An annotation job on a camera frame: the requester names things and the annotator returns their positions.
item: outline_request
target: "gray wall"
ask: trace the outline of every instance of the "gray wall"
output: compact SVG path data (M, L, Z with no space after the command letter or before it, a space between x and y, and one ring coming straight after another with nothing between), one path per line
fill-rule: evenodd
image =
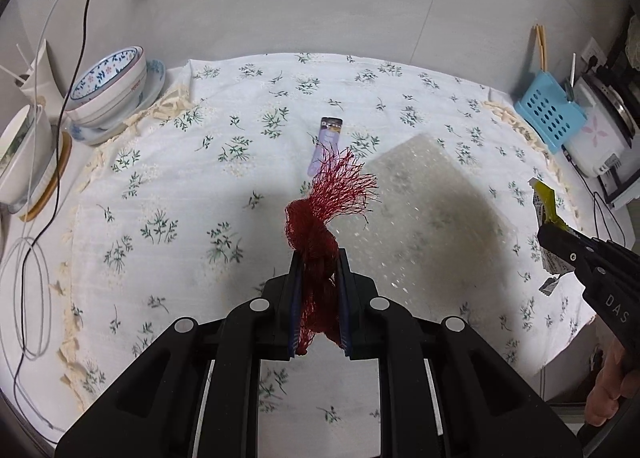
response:
M36 46L52 0L13 0L0 19L0 63L20 70L15 42ZM47 39L68 84L81 40L84 0L62 0ZM93 0L84 65L140 44L168 67L185 60L261 52L319 51L406 62L509 92L538 67L530 29L547 27L549 68L565 76L590 36L608 50L625 0ZM17 110L0 73L0 127Z

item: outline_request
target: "knotted red mesh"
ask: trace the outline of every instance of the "knotted red mesh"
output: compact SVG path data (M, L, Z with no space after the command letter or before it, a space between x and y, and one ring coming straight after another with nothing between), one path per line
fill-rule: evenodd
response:
M285 233L304 264L298 355L306 354L316 333L324 333L340 346L334 282L338 243L326 225L335 216L366 212L377 185L372 174L360 174L362 166L349 150L325 149L311 194L287 205Z

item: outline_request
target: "floral tablecloth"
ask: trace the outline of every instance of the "floral tablecloth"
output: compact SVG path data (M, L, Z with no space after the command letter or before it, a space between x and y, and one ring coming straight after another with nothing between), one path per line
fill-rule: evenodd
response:
M528 180L555 187L561 215L579 226L542 152L483 106L489 88L324 54L192 60L177 84L193 107L164 121L146 118L108 144L79 199L67 319L78 331L73 351L67 345L63 353L84 408L176 317L223 317L288 270L284 208L308 191L322 117L341 118L340 148L380 172L380 202L369 225L330 225L340 231L352 269L373 277L380 295L416 316L463 316L524 376L553 359L593 316L572 275L551 297L538 292L548 274ZM426 145L420 156L430 161L402 173L396 166L403 145ZM474 227L464 202L440 197L436 206L431 195L407 192L449 186L455 198L452 182L466 185L481 210L495 216L495 228ZM438 231L437 246L411 228L412 215L426 232ZM390 232L396 218L400 227ZM449 234L461 232L467 247L482 247L490 235L492 254L447 260L456 250ZM379 251L365 253L359 236L374 236ZM442 255L433 283L416 278L430 250ZM465 257L474 261L476 278L461 273ZM348 361L324 337L304 358L263 363L258 396L260 456L379 453L377 364Z

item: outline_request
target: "white cable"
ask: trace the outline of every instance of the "white cable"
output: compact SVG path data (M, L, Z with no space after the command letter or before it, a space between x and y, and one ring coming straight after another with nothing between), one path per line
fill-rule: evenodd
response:
M38 44L37 44L37 48L36 48L36 57L35 57L35 62L34 62L34 69L33 69L33 85L34 85L34 95L33 95L33 101L34 101L34 107L35 107L35 113L34 113L34 117L33 117L33 123L34 123L34 131L33 131L33 157L31 159L31 171L29 174L29 184L27 187L27 202L25 205L25 209L29 210L30 208L30 202L31 202L31 189L32 189L32 185L33 185L33 173L34 173L34 166L35 166L35 158L36 158L36 146L37 146L37 128L36 128L36 121L39 117L39 115L41 113L44 112L44 109L39 106L37 104L38 101L38 56L40 54L40 49L42 48L42 43L44 41L44 35L45 32L47 30L47 26L49 25L49 21L51 19L51 16L53 15L53 12L57 6L57 4L59 3L60 0L54 0L53 1L53 5L51 6L51 9L49 11L49 14L47 15L47 18L45 19L44 22L44 26L42 27L42 32L40 33L40 38L38 39ZM41 260L44 262L45 258L44 258L44 253L42 251L42 249L40 248L39 245L35 245L34 244L34 239L32 237L28 237L29 234L26 233L26 229L27 229L27 222L24 222L24 225L22 226L22 232L20 234L20 237L18 237L15 242L11 245L11 247L8 249L7 253L5 254L5 260L2 263L2 265L0 266L0 283L2 282L2 276L4 275L4 271L6 269L7 264L9 263L9 261L11 260L13 254L16 252L16 250L18 251L17 253L17 259L16 259L16 269L15 269L15 273L14 273L14 304L13 304L13 310L14 310L14 326L15 326L15 330L16 330L16 336L18 339L18 344L20 346L20 351L21 353L24 355L25 359L28 359L30 361L35 361L36 359L38 359L39 357L41 357L44 354L44 351L46 351L46 349L49 346L49 338L50 338L50 330L49 333L47 334L47 343L44 345L43 347L43 335L44 335L44 310L45 310L45 287L47 287L47 292L49 291L49 272L48 269L46 267L46 263L44 263L44 265L41 265ZM38 333L38 344L37 344L37 350L36 351L31 351L30 349L28 349L28 341L27 341L27 336L28 336L28 329L27 329L27 323L26 323L26 309L24 308L26 306L25 301L21 301L20 305L19 305L19 314L22 315L22 318L24 319L24 347L22 347L22 335L21 333L19 333L18 331L18 314L16 313L16 308L15 308L15 295L16 295L16 290L18 287L18 274L21 272L21 267L22 267L22 262L23 262L23 257L25 256L25 251L31 249L33 252L33 256L35 258L36 261L36 265L38 267L38 275L40 278L40 329L39 329L39 333ZM42 267L44 266L45 269L45 274L47 277L47 284L45 285L44 283L44 276L43 276L43 272L42 272ZM50 320L50 312L51 312L51 301L50 301L50 292L49 292L49 320ZM20 396L26 401L27 405L31 408L31 410L34 412L34 414L36 414L36 416L44 422L44 424L47 425L47 427L49 427L52 430L57 430L59 432L64 432L63 429L54 426L49 420L47 420L47 418L45 418L39 411L38 409L35 407L33 401L31 400L31 398L29 397L28 393L26 392L26 390L24 389L24 387L20 384L20 379L19 377L17 377L17 369L16 372L14 374L14 371L12 370L11 364L9 362L9 358L8 355L6 353L6 348L4 346L4 341L2 340L2 330L0 327L0 346L2 349L2 354L4 355L4 361L7 365L7 368L9 369L9 373L12 376L12 380L15 382L15 390L18 391L20 393ZM25 415L24 411L22 410L20 403L18 401L17 396L15 396L14 398L15 404L18 407L18 410L20 411L20 413L22 413L23 417L28 420L28 417Z

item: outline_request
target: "power outlet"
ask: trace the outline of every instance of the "power outlet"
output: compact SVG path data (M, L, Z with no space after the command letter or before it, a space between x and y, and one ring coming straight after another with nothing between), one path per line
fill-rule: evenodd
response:
M596 58L598 59L599 66L603 66L607 63L607 54L604 53L603 49L598 43L596 43L596 40L592 37L591 39L589 39L589 42L582 50L580 57L582 58L582 60L584 60L584 62L588 64L589 59L591 59L591 57L593 56L596 56Z

